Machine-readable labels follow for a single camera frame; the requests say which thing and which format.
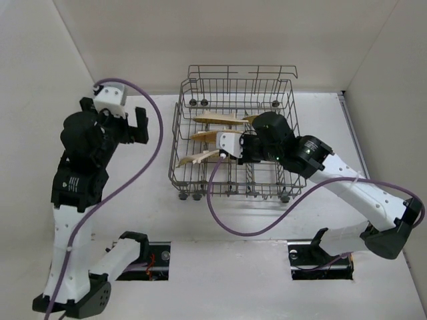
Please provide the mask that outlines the round woven bamboo plate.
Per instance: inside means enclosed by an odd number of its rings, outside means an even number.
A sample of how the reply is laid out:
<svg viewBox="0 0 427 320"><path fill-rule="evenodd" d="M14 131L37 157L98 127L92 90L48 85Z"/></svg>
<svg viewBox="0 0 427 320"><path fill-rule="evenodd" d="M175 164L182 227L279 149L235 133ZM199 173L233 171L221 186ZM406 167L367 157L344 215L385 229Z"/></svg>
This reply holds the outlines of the round woven bamboo plate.
<svg viewBox="0 0 427 320"><path fill-rule="evenodd" d="M258 115L250 115L250 116L244 117L243 120L246 120L249 123L252 123L256 117L258 117Z"/></svg>

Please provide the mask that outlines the square woven bamboo plate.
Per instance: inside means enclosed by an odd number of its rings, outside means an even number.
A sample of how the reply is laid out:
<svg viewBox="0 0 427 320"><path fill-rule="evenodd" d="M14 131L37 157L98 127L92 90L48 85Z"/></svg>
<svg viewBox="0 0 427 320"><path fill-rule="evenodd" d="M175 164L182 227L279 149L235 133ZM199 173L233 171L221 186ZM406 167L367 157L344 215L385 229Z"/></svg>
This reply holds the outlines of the square woven bamboo plate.
<svg viewBox="0 0 427 320"><path fill-rule="evenodd" d="M242 131L236 131L236 130L213 130L213 131L199 131L198 133L195 133L190 136L190 139L193 141L199 141L202 143L211 143L216 144L216 139L219 133L239 133L242 134Z"/></svg>

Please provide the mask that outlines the shovel-shaped woven bamboo plate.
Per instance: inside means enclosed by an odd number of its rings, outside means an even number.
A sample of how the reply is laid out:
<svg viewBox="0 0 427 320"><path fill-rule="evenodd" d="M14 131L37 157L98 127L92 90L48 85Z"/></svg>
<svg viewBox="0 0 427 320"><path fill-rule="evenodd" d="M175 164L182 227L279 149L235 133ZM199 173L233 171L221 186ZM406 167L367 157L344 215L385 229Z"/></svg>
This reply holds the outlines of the shovel-shaped woven bamboo plate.
<svg viewBox="0 0 427 320"><path fill-rule="evenodd" d="M207 123L216 125L244 125L249 123L246 119L238 119L235 113L222 114L212 113L206 111L201 115L197 115L193 118L196 123Z"/></svg>

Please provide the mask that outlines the rectangular woven bamboo plate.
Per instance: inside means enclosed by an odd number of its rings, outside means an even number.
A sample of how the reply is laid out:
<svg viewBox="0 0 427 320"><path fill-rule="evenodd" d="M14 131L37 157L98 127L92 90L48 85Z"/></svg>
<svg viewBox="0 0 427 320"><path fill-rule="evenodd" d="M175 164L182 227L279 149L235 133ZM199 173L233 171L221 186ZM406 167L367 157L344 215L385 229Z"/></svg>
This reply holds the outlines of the rectangular woven bamboo plate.
<svg viewBox="0 0 427 320"><path fill-rule="evenodd" d="M186 155L183 157L176 167L183 167L187 163L193 163L193 164L200 164L203 160L210 158L210 157L218 157L220 154L220 150L216 149L213 151L202 151L201 153L193 154L193 155Z"/></svg>

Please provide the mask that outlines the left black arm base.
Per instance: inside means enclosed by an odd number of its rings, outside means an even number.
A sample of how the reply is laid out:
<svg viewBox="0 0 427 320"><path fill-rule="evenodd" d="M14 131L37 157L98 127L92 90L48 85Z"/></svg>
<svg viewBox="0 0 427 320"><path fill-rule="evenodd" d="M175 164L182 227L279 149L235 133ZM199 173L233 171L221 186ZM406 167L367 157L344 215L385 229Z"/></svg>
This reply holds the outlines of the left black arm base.
<svg viewBox="0 0 427 320"><path fill-rule="evenodd" d="M146 258L138 258L117 278L118 281L167 281L171 261L170 242L151 242Z"/></svg>

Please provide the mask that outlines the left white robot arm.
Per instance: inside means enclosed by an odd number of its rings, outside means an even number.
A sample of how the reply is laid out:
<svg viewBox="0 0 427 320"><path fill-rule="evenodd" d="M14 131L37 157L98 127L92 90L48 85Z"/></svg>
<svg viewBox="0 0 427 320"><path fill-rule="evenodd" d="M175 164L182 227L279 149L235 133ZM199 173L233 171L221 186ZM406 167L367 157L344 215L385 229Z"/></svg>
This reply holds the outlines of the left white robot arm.
<svg viewBox="0 0 427 320"><path fill-rule="evenodd" d="M32 304L46 317L99 315L109 302L113 281L149 251L146 234L126 231L98 263L90 258L93 216L107 202L107 167L119 145L148 142L146 110L135 108L136 126L131 126L122 103L84 97L80 105L79 112L64 120L60 134L64 151L51 190L53 256L45 288Z"/></svg>

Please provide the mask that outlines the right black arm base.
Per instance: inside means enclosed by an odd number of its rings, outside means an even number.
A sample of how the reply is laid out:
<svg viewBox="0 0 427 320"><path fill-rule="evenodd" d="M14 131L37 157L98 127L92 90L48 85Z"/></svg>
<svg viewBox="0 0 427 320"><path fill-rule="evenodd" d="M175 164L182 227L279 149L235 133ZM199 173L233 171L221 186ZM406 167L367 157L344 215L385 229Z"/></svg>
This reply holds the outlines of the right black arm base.
<svg viewBox="0 0 427 320"><path fill-rule="evenodd" d="M331 256L319 246L321 236L327 230L320 229L313 239L287 242L290 273L294 281L353 279L354 263L350 254Z"/></svg>

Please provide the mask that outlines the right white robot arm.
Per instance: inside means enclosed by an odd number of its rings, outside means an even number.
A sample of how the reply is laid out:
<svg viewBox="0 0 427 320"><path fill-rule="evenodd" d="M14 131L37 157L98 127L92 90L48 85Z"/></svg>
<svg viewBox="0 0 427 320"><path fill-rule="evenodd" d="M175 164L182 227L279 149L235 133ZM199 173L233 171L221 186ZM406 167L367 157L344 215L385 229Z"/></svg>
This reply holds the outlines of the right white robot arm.
<svg viewBox="0 0 427 320"><path fill-rule="evenodd" d="M356 225L325 227L316 233L312 246L330 256L370 251L395 259L425 214L424 204L415 194L407 191L405 199L390 194L391 189L404 189L365 178L321 139L297 136L286 118L273 111L256 116L252 132L241 134L236 141L240 163L277 163L316 188L326 188L365 218Z"/></svg>

